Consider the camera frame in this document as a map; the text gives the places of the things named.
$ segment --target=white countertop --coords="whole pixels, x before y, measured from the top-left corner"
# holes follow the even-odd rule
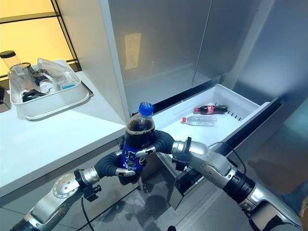
[[[94,93],[82,105],[40,121],[17,116],[13,105],[0,114],[0,196],[124,134],[121,118],[83,72],[76,74]]]

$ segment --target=floor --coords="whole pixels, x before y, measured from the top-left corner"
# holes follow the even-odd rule
[[[288,193],[308,177],[308,101],[251,155],[247,174],[277,194]],[[134,190],[96,218],[96,231],[252,231],[237,204],[208,181],[185,199],[177,210],[167,203],[172,186],[163,167],[145,182],[146,190]],[[308,231],[308,212],[302,218]],[[88,226],[82,231],[90,231]]]

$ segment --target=plastic bottle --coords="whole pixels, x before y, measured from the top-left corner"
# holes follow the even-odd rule
[[[134,170],[135,176],[119,177],[120,183],[137,183],[144,162],[144,157],[137,158],[136,152],[154,142],[155,125],[152,120],[153,105],[147,102],[140,103],[139,113],[135,114],[127,123],[125,129],[125,140],[120,159],[122,168]]]
[[[228,111],[226,105],[204,105],[193,110],[194,114],[212,115],[212,114],[225,114]]]
[[[193,126],[214,126],[217,123],[217,118],[212,115],[192,115],[183,117],[181,123]]]
[[[0,58],[5,62],[9,69],[16,64],[21,64],[14,51],[3,51],[0,53]]]

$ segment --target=plastic tray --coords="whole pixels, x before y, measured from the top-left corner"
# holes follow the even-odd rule
[[[64,60],[54,60],[54,62],[68,66]],[[37,99],[27,102],[21,102],[19,92],[10,83],[10,98],[11,103],[20,109],[26,119],[39,119],[49,116],[55,112],[75,106],[86,101],[89,98],[89,93],[82,86],[81,80],[74,75],[74,81],[78,84],[74,87],[60,90]]]

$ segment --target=refrigerator drawer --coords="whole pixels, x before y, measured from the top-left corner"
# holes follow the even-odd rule
[[[214,127],[196,127],[180,123],[182,117],[192,115],[195,107],[207,104],[225,104],[228,106],[229,111],[224,115],[214,115],[217,117],[217,124]],[[184,141],[187,137],[191,137],[193,141],[202,142],[208,146],[223,141],[232,148],[236,148],[272,116],[280,106],[279,98],[258,105],[234,91],[216,84],[154,115],[153,118],[156,128],[169,133],[175,140]],[[231,149],[227,145],[217,144],[211,148],[227,157],[231,154]],[[199,172],[191,168],[187,168],[184,172],[175,170],[175,164],[171,163],[171,155],[158,153],[157,156],[175,179],[169,203],[176,208],[182,198],[203,177]]]

